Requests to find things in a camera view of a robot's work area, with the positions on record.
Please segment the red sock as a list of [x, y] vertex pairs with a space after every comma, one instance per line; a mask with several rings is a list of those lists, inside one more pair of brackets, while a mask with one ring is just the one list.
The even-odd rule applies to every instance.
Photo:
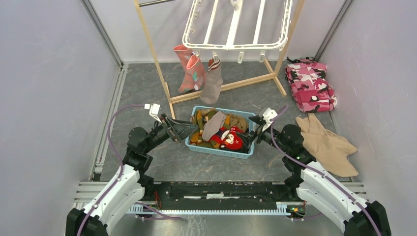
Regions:
[[238, 150], [243, 147], [243, 140], [238, 136], [238, 133], [241, 132], [242, 131], [236, 126], [233, 126], [230, 129], [222, 127], [209, 141], [214, 148]]

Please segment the grey brown striped sock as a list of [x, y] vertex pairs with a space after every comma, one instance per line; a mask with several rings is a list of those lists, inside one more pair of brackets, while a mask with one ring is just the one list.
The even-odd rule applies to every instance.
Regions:
[[219, 98], [222, 85], [221, 60], [214, 61], [214, 59], [211, 59], [208, 62], [206, 83], [200, 95], [200, 99], [205, 104], [215, 104]]

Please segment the pink sock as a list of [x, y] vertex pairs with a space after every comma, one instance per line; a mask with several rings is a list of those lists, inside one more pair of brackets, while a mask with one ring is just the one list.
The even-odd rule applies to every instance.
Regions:
[[194, 89], [195, 82], [187, 71], [187, 64], [192, 56], [192, 50], [186, 48], [184, 45], [177, 45], [173, 48], [185, 72], [183, 81], [178, 89], [180, 94], [184, 94]]
[[202, 90], [206, 84], [206, 72], [199, 57], [191, 55], [186, 64], [186, 74], [190, 77], [187, 81], [186, 91]]

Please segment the white clip hanger frame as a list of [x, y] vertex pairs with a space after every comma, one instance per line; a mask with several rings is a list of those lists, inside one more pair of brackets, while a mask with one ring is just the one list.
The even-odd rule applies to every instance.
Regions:
[[202, 50], [238, 52], [256, 51], [259, 62], [266, 52], [282, 51], [289, 40], [293, 1], [278, 0], [194, 0], [182, 36], [182, 44], [198, 56]]

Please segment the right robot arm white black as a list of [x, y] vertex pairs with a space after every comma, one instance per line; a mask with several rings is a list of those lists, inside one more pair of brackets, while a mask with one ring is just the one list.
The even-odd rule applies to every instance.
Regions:
[[250, 117], [258, 128], [249, 133], [232, 128], [231, 133], [242, 146], [254, 141], [266, 142], [284, 154], [286, 168], [292, 173], [285, 181], [284, 195], [291, 201], [299, 198], [330, 219], [345, 236], [390, 236], [392, 234], [385, 207], [369, 202], [349, 190], [302, 145], [301, 129], [292, 124], [281, 131], [259, 116]]

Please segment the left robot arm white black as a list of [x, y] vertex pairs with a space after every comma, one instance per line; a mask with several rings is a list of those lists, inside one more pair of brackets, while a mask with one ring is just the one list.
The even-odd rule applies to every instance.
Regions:
[[154, 180], [146, 175], [153, 158], [149, 152], [170, 139], [181, 142], [198, 129], [189, 121], [160, 115], [151, 131], [135, 127], [129, 132], [121, 166], [112, 179], [82, 209], [67, 215], [66, 236], [108, 236], [114, 226], [139, 200], [154, 196]]

